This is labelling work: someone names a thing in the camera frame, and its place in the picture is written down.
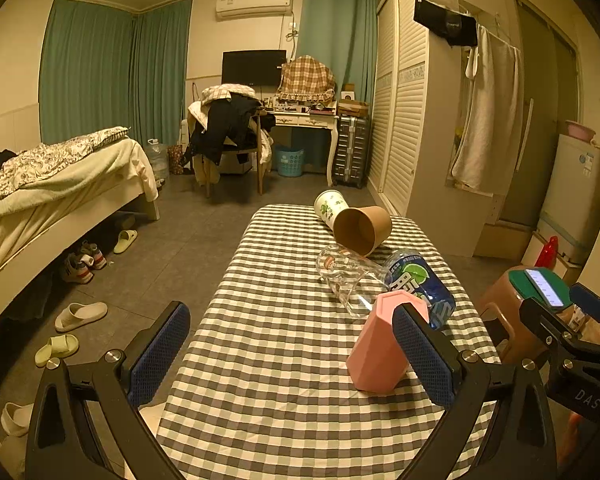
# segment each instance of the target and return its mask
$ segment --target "gray tile floor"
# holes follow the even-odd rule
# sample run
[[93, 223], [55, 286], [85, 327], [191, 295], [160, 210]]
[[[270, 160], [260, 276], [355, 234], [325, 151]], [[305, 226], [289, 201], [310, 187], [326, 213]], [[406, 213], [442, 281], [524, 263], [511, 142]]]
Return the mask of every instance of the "gray tile floor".
[[[117, 234], [112, 219], [90, 232], [87, 238], [103, 249], [109, 265], [94, 271], [95, 277], [87, 285], [54, 280], [42, 319], [0, 322], [0, 411], [8, 400], [18, 404], [33, 402], [42, 374], [34, 364], [34, 354], [56, 335], [54, 320], [72, 301], [104, 301], [109, 313], [73, 332], [80, 341], [80, 350], [67, 359], [69, 364], [92, 362], [110, 348], [124, 348], [139, 330], [151, 325], [171, 300], [189, 306], [191, 337], [253, 213], [271, 203], [310, 205], [326, 189], [326, 180], [319, 174], [284, 178], [272, 173], [265, 179], [265, 186], [266, 192], [259, 196], [253, 174], [223, 176], [212, 197], [206, 199], [192, 176], [172, 175], [158, 199], [160, 220], [139, 219], [135, 227], [138, 239], [127, 252], [112, 253]], [[373, 205], [366, 189], [340, 186], [338, 190], [349, 205]], [[473, 301], [512, 265], [490, 258], [448, 256], [446, 260]], [[183, 346], [153, 404], [166, 400], [187, 346]], [[120, 471], [122, 456], [106, 430], [102, 412], [97, 405], [92, 412], [112, 464]], [[0, 439], [3, 437], [0, 426]]]

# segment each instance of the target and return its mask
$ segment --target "blue laundry basket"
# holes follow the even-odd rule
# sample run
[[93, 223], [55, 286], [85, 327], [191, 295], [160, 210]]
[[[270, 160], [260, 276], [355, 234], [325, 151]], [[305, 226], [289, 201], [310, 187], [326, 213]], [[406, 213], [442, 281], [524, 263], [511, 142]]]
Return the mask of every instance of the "blue laundry basket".
[[276, 146], [276, 163], [278, 174], [282, 176], [302, 175], [304, 150], [293, 150], [285, 146]]

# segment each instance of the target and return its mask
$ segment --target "white desk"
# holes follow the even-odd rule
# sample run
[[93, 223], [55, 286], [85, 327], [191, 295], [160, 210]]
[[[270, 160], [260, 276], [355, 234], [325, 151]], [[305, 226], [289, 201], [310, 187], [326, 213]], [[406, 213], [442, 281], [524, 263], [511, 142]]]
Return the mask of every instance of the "white desk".
[[338, 117], [332, 115], [301, 114], [298, 112], [269, 112], [276, 117], [276, 126], [301, 126], [303, 128], [326, 128], [331, 132], [331, 146], [327, 161], [327, 184], [333, 186], [331, 170], [338, 145]]

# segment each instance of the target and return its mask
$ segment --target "silver suitcase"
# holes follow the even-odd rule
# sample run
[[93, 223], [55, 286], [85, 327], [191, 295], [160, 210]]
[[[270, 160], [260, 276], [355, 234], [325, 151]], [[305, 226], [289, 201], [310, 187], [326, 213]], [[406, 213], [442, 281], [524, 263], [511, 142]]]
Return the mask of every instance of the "silver suitcase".
[[369, 148], [369, 120], [342, 116], [338, 120], [338, 146], [333, 160], [333, 179], [363, 186]]

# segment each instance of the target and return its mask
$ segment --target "blue gripper pad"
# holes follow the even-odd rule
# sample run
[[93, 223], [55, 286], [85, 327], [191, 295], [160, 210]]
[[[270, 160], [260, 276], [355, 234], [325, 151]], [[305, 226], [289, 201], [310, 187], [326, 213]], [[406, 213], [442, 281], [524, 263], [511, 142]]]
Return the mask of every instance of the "blue gripper pad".
[[132, 368], [126, 396], [129, 404], [137, 408], [151, 402], [180, 347], [187, 339], [189, 326], [189, 309], [181, 303]]
[[451, 370], [406, 310], [401, 307], [394, 310], [392, 325], [395, 340], [431, 402], [449, 409], [456, 397]]
[[600, 298], [586, 286], [575, 283], [569, 289], [569, 299], [579, 306], [585, 314], [589, 314], [600, 323]]

